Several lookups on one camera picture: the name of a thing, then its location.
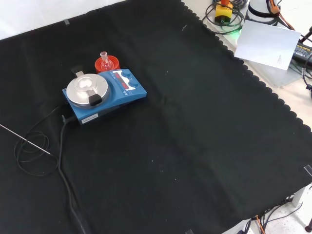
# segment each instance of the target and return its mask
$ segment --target yellow device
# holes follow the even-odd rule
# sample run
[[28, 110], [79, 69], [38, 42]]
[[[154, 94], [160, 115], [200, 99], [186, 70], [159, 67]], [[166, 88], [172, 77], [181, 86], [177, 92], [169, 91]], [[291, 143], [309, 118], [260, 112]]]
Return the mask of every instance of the yellow device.
[[[218, 3], [221, 3], [222, 5], [228, 6], [230, 8], [233, 8], [233, 5], [230, 3], [229, 0], [222, 0], [219, 1]], [[214, 21], [218, 23], [229, 23], [231, 22], [231, 17], [232, 17], [232, 9], [221, 6], [221, 5], [216, 5], [215, 7], [215, 18]]]

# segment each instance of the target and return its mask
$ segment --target white paper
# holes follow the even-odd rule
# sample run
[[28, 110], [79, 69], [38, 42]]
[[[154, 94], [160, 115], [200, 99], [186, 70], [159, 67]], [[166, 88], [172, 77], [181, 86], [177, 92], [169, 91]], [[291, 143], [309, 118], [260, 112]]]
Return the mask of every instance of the white paper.
[[287, 70], [300, 33], [246, 20], [235, 57]]
[[123, 0], [0, 0], [0, 39], [70, 19], [119, 1]]

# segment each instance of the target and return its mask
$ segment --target black cable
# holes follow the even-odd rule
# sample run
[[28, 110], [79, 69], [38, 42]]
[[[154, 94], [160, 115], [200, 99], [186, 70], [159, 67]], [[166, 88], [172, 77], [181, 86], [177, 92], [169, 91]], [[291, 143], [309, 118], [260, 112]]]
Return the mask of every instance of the black cable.
[[272, 210], [272, 212], [271, 212], [271, 213], [269, 214], [269, 216], [268, 216], [267, 221], [264, 223], [263, 230], [265, 230], [265, 228], [267, 227], [267, 224], [268, 224], [268, 221], [269, 221], [271, 215], [272, 215], [278, 208], [280, 208], [280, 207], [283, 206], [283, 205], [279, 205], [279, 206], [275, 207], [275, 208]]
[[[229, 7], [229, 6], [226, 6], [226, 5], [223, 5], [223, 4], [220, 4], [220, 3], [218, 3], [218, 2], [213, 2], [211, 5], [209, 5], [209, 6], [207, 7], [206, 11], [205, 11], [205, 17], [201, 20], [201, 22], [202, 22], [202, 24], [205, 26], [205, 28], [207, 28], [207, 26], [204, 24], [204, 20], [207, 19], [211, 24], [217, 25], [217, 26], [219, 26], [219, 27], [224, 27], [224, 26], [226, 26], [226, 27], [236, 27], [236, 26], [238, 26], [238, 27], [237, 27], [236, 29], [234, 29], [234, 30], [231, 30], [231, 31], [228, 31], [228, 32], [222, 32], [222, 33], [221, 33], [221, 32], [215, 32], [215, 31], [212, 31], [211, 29], [208, 29], [208, 28], [207, 28], [209, 31], [214, 32], [214, 33], [216, 33], [216, 34], [226, 35], [226, 34], [230, 34], [230, 33], [237, 32], [237, 31], [239, 31], [240, 29], [242, 29], [242, 27], [243, 27], [242, 22], [245, 20], [245, 17], [244, 17], [243, 14], [240, 12], [241, 7], [237, 5], [237, 6], [236, 6], [236, 9], [235, 9], [235, 7], [234, 7], [234, 6], [235, 6], [235, 5], [234, 5], [234, 2], [230, 1], [230, 3], [232, 3], [233, 8], [231, 8], [231, 7]], [[211, 21], [211, 20], [209, 19], [208, 15], [209, 15], [213, 10], [216, 9], [216, 6], [217, 6], [217, 5], [220, 5], [220, 6], [222, 6], [222, 7], [226, 7], [226, 8], [231, 9], [233, 15], [235, 15], [234, 19], [231, 20], [229, 23], [215, 23], [215, 22]], [[240, 18], [239, 23], [232, 24], [237, 18]]]
[[245, 230], [244, 230], [244, 234], [247, 234], [250, 228], [250, 225], [252, 223], [252, 219], [248, 221], [248, 223], [246, 224]]
[[[293, 61], [291, 61], [291, 65], [294, 66], [295, 69], [297, 69], [297, 71], [296, 71], [295, 69], [293, 69], [292, 67], [289, 66], [290, 69], [292, 69], [294, 72], [296, 72], [296, 73], [302, 75], [302, 69], [300, 69]], [[308, 78], [308, 79], [310, 79], [310, 80], [312, 80], [312, 75], [311, 75], [311, 77], [305, 75], [305, 77]]]
[[[41, 131], [33, 131], [34, 128], [36, 128], [39, 124], [41, 124], [42, 122], [44, 122], [51, 114], [53, 114], [57, 109], [59, 109], [60, 107], [62, 107], [63, 105], [60, 105], [58, 107], [56, 107], [53, 111], [51, 111], [46, 117], [44, 117], [43, 119], [39, 120], [37, 123], [35, 123], [29, 130], [28, 132], [26, 133], [26, 135], [24, 136], [25, 139], [28, 139], [28, 140], [33, 140], [35, 138], [41, 138], [43, 143], [42, 145], [40, 146], [42, 149], [44, 150], [47, 150], [49, 148], [49, 145], [50, 145], [50, 140], [49, 138]], [[16, 142], [15, 146], [14, 146], [14, 158], [17, 162], [17, 165], [18, 167], [24, 171], [25, 173], [31, 175], [31, 176], [48, 176], [50, 175], [51, 173], [53, 173], [57, 168], [58, 168], [58, 164], [59, 164], [59, 160], [58, 160], [58, 157], [54, 156], [54, 155], [48, 155], [46, 154], [45, 152], [41, 151], [40, 149], [35, 149], [33, 151], [29, 151], [29, 150], [26, 150], [24, 148], [25, 144], [27, 143], [27, 141], [24, 141], [23, 139], [20, 139]], [[24, 152], [24, 153], [27, 153], [27, 154], [35, 154], [35, 153], [39, 153], [37, 156], [33, 156], [31, 157], [30, 159], [28, 160], [20, 160], [20, 155], [21, 155], [21, 152]], [[34, 173], [31, 173], [29, 172], [28, 170], [26, 170], [22, 164], [23, 163], [29, 163], [29, 162], [34, 162], [38, 159], [40, 159], [43, 155], [47, 155], [48, 157], [52, 158], [53, 160], [55, 160], [56, 162], [56, 165], [54, 167], [53, 170], [45, 173], [45, 174], [34, 174]]]
[[68, 203], [69, 203], [69, 208], [70, 208], [70, 211], [72, 212], [73, 216], [75, 217], [78, 225], [80, 226], [83, 234], [86, 234], [86, 230], [78, 216], [78, 214], [76, 213], [74, 207], [73, 207], [73, 201], [72, 201], [72, 192], [71, 192], [71, 189], [70, 189], [70, 185], [69, 185], [69, 182], [67, 181], [66, 179], [66, 176], [64, 175], [63, 171], [62, 171], [62, 152], [63, 152], [63, 137], [64, 137], [64, 130], [65, 130], [65, 127], [67, 126], [67, 124], [69, 122], [71, 122], [72, 120], [74, 120], [75, 117], [72, 117], [72, 118], [69, 118], [69, 119], [65, 119], [63, 117], [63, 126], [62, 126], [62, 130], [60, 132], [60, 147], [59, 147], [59, 156], [58, 156], [58, 172], [64, 182], [64, 185], [66, 187], [66, 190], [67, 190], [67, 194], [68, 194]]
[[301, 205], [300, 205], [300, 207], [299, 207], [298, 209], [296, 209], [295, 211], [291, 212], [290, 214], [288, 214], [288, 215], [286, 215], [286, 216], [284, 216], [284, 217], [272, 219], [272, 220], [270, 220], [270, 221], [267, 221], [267, 223], [270, 223], [270, 222], [272, 222], [272, 221], [275, 221], [275, 220], [278, 220], [278, 219], [282, 219], [282, 218], [286, 218], [286, 217], [290, 216], [291, 214], [293, 214], [293, 213], [295, 213], [296, 211], [298, 211], [298, 210], [302, 207], [302, 205], [303, 205], [303, 202], [301, 203]]
[[306, 79], [305, 79], [305, 75], [306, 75], [306, 67], [307, 67], [308, 62], [309, 62], [309, 60], [311, 59], [311, 57], [312, 57], [312, 54], [308, 57], [307, 61], [305, 62], [304, 66], [303, 66], [303, 68], [302, 68], [302, 78], [303, 78], [305, 84], [307, 85], [307, 89], [310, 90], [310, 91], [312, 90], [312, 86], [311, 86], [310, 84], [307, 83], [307, 81], [306, 81]]
[[278, 7], [280, 7], [280, 3], [281, 3], [281, 2], [282, 2], [282, 0], [280, 0], [280, 1], [278, 2], [278, 4], [277, 4]]
[[306, 40], [312, 42], [312, 40], [311, 40], [310, 38], [308, 38], [308, 37], [306, 37], [306, 36], [304, 36], [304, 35], [302, 35], [302, 34], [301, 34], [301, 37], [303, 37], [303, 38], [305, 38]]

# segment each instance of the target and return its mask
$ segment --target black felt cover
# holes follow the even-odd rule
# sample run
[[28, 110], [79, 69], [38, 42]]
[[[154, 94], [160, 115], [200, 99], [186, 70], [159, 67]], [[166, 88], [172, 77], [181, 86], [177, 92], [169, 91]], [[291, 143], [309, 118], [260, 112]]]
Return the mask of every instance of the black felt cover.
[[[94, 72], [103, 50], [132, 71], [145, 99], [66, 132], [64, 169], [93, 233], [220, 234], [310, 182], [310, 128], [179, 0], [69, 22], [0, 41], [0, 122], [26, 133], [64, 101], [70, 69]], [[40, 126], [54, 154], [69, 111]], [[16, 140], [0, 130], [0, 233], [78, 233], [59, 175], [21, 172]]]

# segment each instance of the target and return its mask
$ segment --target white wall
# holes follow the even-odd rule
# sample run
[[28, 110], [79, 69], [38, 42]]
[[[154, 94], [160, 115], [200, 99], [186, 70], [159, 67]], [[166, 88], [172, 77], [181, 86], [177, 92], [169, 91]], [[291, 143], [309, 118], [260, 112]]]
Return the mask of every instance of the white wall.
[[0, 0], [0, 39], [85, 14], [122, 0]]

